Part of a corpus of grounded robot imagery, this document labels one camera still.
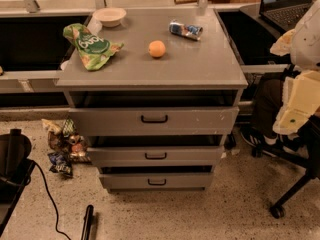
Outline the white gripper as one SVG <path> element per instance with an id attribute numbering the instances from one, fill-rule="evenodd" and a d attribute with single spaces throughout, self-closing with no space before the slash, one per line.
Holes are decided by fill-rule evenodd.
<path id="1" fill-rule="evenodd" d="M 295 78 L 286 77 L 273 131 L 281 135 L 297 133 L 320 107 L 320 72 L 307 70 Z"/>

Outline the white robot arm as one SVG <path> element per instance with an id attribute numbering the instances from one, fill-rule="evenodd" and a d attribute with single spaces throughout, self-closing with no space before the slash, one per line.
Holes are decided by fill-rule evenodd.
<path id="1" fill-rule="evenodd" d="M 320 107 L 320 0 L 299 20 L 295 28 L 283 34 L 270 48 L 274 55 L 289 54 L 301 73 L 287 78 L 273 131 L 283 135 L 296 133 Z"/>

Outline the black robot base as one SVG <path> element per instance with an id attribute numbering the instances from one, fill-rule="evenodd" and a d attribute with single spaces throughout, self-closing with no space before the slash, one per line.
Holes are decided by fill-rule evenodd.
<path id="1" fill-rule="evenodd" d="M 20 129 L 0 136 L 0 235 L 11 216 L 23 188 L 27 185 L 31 142 Z"/>

